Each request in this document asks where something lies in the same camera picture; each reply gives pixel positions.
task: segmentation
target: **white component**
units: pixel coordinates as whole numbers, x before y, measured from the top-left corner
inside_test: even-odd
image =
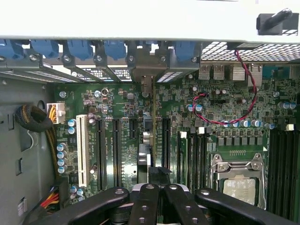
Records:
[[[187,132],[180,131],[180,138],[186,138],[187,137]]]
[[[65,123],[66,121],[66,109],[65,103],[47,103],[47,111],[50,107],[55,107],[56,120],[53,124]]]
[[[90,181],[90,173],[87,172],[89,171],[88,116],[76,116],[76,124],[79,186],[87,187]]]
[[[203,135],[204,133],[205,133],[205,127],[198,127],[197,134],[198,135]]]
[[[287,124],[285,127],[285,131],[293,131],[294,130],[294,125],[293,124]]]

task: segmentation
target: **motherboard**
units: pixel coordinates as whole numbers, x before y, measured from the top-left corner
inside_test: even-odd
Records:
[[[299,80],[263,79],[251,113],[228,125],[211,124],[196,113],[209,121],[240,118],[253,98],[251,86],[191,74],[152,88],[149,95],[134,83],[55,86],[55,100],[65,104],[66,112],[66,122],[56,126],[59,173],[68,177],[71,203],[114,186],[131,190],[149,181],[150,167],[167,168],[170,182],[191,192],[210,187],[270,211],[279,210],[268,204],[279,174],[282,191],[299,186]],[[201,93],[205,97],[195,102]],[[286,152],[275,151],[274,137],[291,131],[281,142]],[[275,162],[280,155],[293,163]],[[289,169],[278,172],[270,163]],[[293,177],[290,184],[285,184],[287,176]],[[295,205],[289,206],[293,212]]]

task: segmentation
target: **white pci slot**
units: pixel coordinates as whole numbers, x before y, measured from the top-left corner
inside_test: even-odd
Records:
[[[79,186],[87,187],[90,182],[88,116],[77,115],[76,124]]]

